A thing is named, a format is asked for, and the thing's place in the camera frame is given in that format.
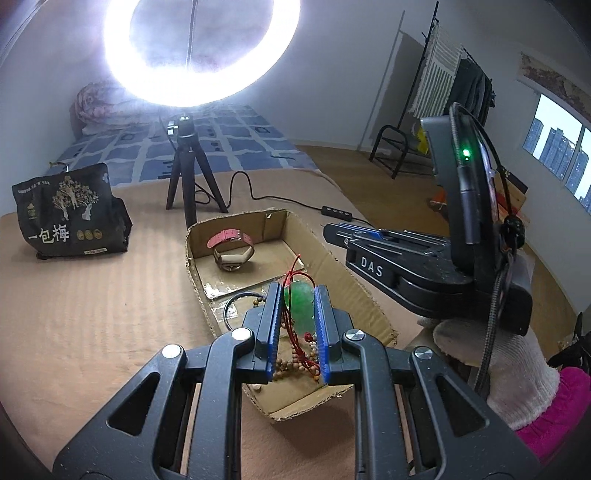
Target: white knit glove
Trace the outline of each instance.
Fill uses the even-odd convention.
[[[431,320],[419,323],[433,326]],[[433,330],[441,351],[470,367],[480,365],[485,336],[486,324],[462,319],[444,320]],[[542,415],[556,397],[560,384],[560,374],[546,364],[531,329],[524,337],[497,330],[488,372],[488,406],[512,430],[519,430]]]

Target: light stand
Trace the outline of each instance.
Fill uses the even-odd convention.
[[[177,193],[178,178],[183,179],[183,206],[185,212],[185,222],[187,228],[197,223],[197,208],[195,203],[195,160],[205,177],[207,185],[212,192],[212,196],[222,213],[227,213],[228,209],[217,186],[216,179],[213,176],[212,168],[209,165],[207,155],[199,144],[199,136],[195,131],[193,117],[183,115],[178,119],[178,123],[168,126],[168,135],[177,134],[177,151],[174,154],[173,168],[168,184],[168,196],[166,198],[166,209],[173,207],[174,196]]]

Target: pink sleeve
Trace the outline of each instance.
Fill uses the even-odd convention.
[[[556,398],[538,419],[516,431],[542,463],[562,444],[564,437],[580,422],[591,404],[591,377],[579,368],[560,372]]]

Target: building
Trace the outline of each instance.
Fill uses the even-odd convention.
[[[579,202],[581,205],[583,205],[585,210],[591,213],[591,188],[587,191],[587,195],[585,197],[579,198]]]
[[[574,162],[573,171],[570,173],[568,182],[566,182],[566,187],[573,195],[579,187],[579,182],[583,178],[583,173],[585,173],[585,168],[587,168],[587,162],[589,162],[589,156],[583,150],[580,150],[579,155],[577,155],[577,160]]]
[[[563,178],[574,152],[574,143],[560,129],[550,129],[546,144],[540,155],[542,162],[558,178]]]
[[[538,141],[540,140],[540,135],[543,128],[544,124],[541,122],[541,120],[534,118],[534,121],[531,123],[530,132],[527,134],[523,144],[523,148],[525,148],[532,155],[536,145],[538,144]]]

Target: ring light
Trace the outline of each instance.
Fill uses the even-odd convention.
[[[218,72],[191,72],[184,66],[150,67],[131,45],[129,31],[140,0],[112,0],[105,19],[106,59],[115,78],[137,97],[160,105],[191,107],[240,92],[262,77],[283,55],[300,17],[300,0],[274,0],[261,42]]]

